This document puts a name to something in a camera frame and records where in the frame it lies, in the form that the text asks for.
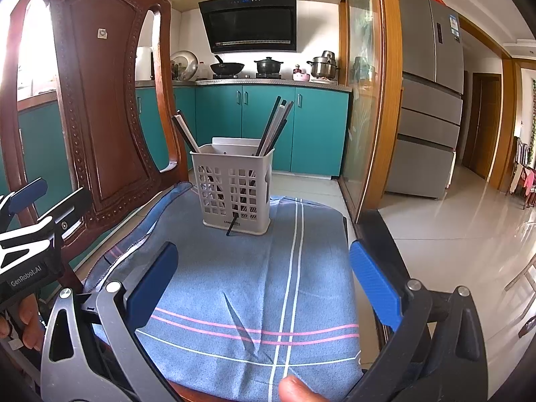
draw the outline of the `carved wooden chair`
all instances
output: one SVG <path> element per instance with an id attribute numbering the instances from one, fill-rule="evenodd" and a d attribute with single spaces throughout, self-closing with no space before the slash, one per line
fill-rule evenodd
<path id="1" fill-rule="evenodd" d="M 11 14 L 0 87 L 0 144 L 7 184 L 27 184 L 17 114 L 19 44 L 27 4 Z M 66 239 L 61 284 L 81 290 L 68 262 L 103 232 L 156 193 L 188 180 L 186 151 L 172 127 L 171 5 L 167 0 L 44 0 L 50 5 L 58 64 L 57 97 L 73 189 L 86 187 L 93 205 Z M 170 163 L 159 171 L 149 154 L 135 95 L 136 48 L 141 26 L 155 13 L 156 96 Z M 18 215 L 22 226 L 38 218 L 34 206 Z"/>

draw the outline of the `gray refrigerator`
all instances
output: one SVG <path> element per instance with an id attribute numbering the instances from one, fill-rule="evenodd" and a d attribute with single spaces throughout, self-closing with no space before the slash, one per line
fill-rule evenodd
<path id="1" fill-rule="evenodd" d="M 458 14 L 433 0 L 400 0 L 400 16 L 404 92 L 386 190 L 440 198 L 462 119 Z"/>

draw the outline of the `metal bolt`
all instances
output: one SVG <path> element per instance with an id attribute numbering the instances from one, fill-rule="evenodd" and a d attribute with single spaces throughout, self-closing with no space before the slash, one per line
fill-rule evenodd
<path id="1" fill-rule="evenodd" d="M 108 293 L 115 293 L 116 291 L 119 291 L 121 288 L 121 283 L 117 281 L 112 281 L 106 286 L 106 291 Z"/>
<path id="2" fill-rule="evenodd" d="M 471 294 L 471 292 L 469 291 L 469 289 L 465 286 L 460 286 L 458 287 L 458 294 L 460 296 L 463 296 L 463 297 L 467 297 Z"/>
<path id="3" fill-rule="evenodd" d="M 62 291 L 60 291 L 61 299 L 67 299 L 69 296 L 71 296 L 71 289 L 63 289 Z"/>
<path id="4" fill-rule="evenodd" d="M 422 288 L 422 283 L 419 280 L 409 280 L 407 286 L 410 290 L 418 291 Z"/>

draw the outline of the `black range hood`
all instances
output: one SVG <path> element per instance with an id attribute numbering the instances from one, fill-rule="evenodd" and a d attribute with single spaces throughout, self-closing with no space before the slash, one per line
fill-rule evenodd
<path id="1" fill-rule="evenodd" d="M 296 51 L 296 0 L 208 0 L 199 8 L 213 53 Z"/>

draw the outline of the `plastic basket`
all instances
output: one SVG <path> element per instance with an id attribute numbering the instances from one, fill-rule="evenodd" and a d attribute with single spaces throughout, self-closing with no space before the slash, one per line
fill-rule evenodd
<path id="1" fill-rule="evenodd" d="M 253 154 L 259 139 L 213 138 L 198 153 L 191 153 L 203 212 L 203 223 L 254 235 L 270 225 L 270 182 L 273 150 L 264 157 Z"/>

